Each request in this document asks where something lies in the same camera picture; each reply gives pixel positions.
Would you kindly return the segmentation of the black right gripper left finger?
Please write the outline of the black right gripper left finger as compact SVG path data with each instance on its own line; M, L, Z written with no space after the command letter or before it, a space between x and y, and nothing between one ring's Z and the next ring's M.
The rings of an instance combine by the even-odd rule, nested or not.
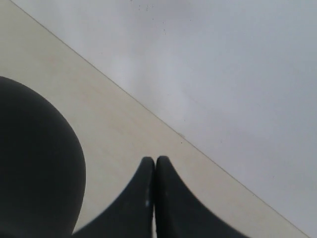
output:
M144 157L131 181L111 205L73 238L151 238L155 163Z

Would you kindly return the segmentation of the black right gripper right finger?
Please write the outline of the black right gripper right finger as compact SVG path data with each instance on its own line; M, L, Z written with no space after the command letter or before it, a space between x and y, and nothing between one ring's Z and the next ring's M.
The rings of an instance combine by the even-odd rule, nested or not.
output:
M157 159L155 221L158 238L245 238L212 213L186 186L167 156Z

